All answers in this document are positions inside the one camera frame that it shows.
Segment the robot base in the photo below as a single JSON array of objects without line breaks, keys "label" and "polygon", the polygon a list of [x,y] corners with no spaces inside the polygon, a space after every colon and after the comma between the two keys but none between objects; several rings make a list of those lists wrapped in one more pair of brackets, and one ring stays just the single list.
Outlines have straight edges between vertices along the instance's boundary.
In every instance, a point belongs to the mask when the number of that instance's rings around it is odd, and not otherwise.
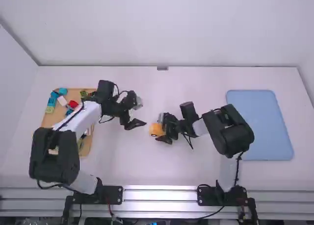
[{"label": "robot base", "polygon": [[197,203],[199,206],[240,206],[246,205],[246,189],[241,186],[234,186],[230,191],[224,192],[221,187],[210,187],[201,184],[197,187]]}]

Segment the orange object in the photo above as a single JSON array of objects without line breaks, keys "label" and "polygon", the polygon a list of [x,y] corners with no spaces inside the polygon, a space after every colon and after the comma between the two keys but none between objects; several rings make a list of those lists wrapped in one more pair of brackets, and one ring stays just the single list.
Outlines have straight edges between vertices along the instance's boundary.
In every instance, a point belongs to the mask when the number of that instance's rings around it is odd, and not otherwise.
[{"label": "orange object", "polygon": [[165,132],[162,130],[162,125],[160,123],[153,123],[149,127],[149,134],[153,137],[159,137],[165,135]]}]

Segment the blue toy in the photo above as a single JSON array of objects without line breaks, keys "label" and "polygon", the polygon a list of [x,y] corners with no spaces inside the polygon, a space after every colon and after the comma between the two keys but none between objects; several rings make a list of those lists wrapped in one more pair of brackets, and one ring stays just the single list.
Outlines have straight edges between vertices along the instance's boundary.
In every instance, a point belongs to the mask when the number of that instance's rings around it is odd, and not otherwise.
[{"label": "blue toy", "polygon": [[61,95],[67,95],[68,90],[66,88],[59,88],[58,93]]},{"label": "blue toy", "polygon": [[67,112],[65,113],[65,116],[70,115],[73,111],[74,111],[74,110],[72,110],[72,109],[68,109]]},{"label": "blue toy", "polygon": [[57,99],[60,95],[58,94],[58,92],[55,92],[55,91],[52,91],[50,96],[53,98],[53,99]]},{"label": "blue toy", "polygon": [[57,101],[57,99],[49,98],[49,99],[48,99],[47,106],[55,107],[56,101]]}]

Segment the white wall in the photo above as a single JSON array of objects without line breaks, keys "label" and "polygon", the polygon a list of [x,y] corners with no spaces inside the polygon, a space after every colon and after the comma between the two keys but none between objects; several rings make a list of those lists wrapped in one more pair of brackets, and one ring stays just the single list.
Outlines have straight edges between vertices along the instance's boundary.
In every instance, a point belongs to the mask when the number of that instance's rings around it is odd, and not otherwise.
[{"label": "white wall", "polygon": [[0,25],[0,163],[18,125],[37,65]]},{"label": "white wall", "polygon": [[0,0],[44,65],[301,66],[314,98],[313,0]]}]

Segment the black clamp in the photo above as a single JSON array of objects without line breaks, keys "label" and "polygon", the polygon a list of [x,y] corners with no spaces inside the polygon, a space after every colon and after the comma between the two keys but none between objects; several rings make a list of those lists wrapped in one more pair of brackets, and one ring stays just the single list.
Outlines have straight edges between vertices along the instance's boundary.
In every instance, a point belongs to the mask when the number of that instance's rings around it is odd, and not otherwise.
[{"label": "black clamp", "polygon": [[[224,192],[218,181],[216,181],[215,187],[201,184],[197,187],[197,202],[199,206],[236,206],[240,225],[259,225],[255,200],[248,198],[246,189],[239,185]],[[245,206],[250,210],[251,219],[246,218]]]},{"label": "black clamp", "polygon": [[[251,213],[251,219],[247,219],[245,216],[244,206],[247,206]],[[256,203],[254,198],[247,198],[240,204],[241,210],[238,216],[238,222],[240,225],[259,225],[260,220],[256,211]]]},{"label": "black clamp", "polygon": [[88,195],[74,192],[72,196],[67,196],[61,217],[61,224],[67,225],[70,209],[73,204],[111,204],[119,205],[123,201],[122,186],[99,186],[94,194]]}]

